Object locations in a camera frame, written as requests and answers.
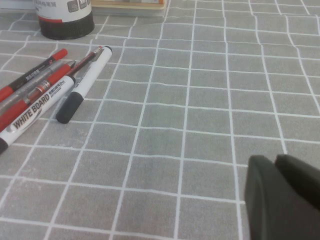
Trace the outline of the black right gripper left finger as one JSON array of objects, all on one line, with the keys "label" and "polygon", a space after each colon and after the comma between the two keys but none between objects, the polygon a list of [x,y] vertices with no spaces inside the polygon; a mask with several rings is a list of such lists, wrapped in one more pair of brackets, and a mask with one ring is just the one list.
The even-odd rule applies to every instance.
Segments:
[{"label": "black right gripper left finger", "polygon": [[244,200],[252,240],[320,238],[320,207],[297,194],[263,155],[249,158]]}]

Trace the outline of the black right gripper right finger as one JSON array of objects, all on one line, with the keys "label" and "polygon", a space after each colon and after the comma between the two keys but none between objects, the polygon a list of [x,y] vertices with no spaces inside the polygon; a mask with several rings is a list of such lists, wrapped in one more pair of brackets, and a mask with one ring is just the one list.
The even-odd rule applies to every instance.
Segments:
[{"label": "black right gripper right finger", "polygon": [[289,185],[315,208],[320,207],[320,170],[288,154],[277,155],[275,166]]}]

